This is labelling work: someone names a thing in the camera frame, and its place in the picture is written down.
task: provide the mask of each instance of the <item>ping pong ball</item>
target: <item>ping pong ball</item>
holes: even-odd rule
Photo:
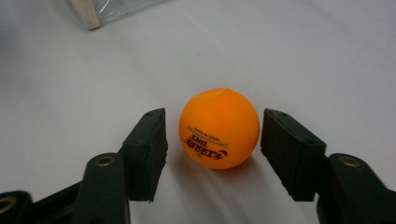
[[[227,88],[194,95],[181,112],[178,133],[186,153],[199,164],[227,169],[245,161],[260,135],[254,106]]]

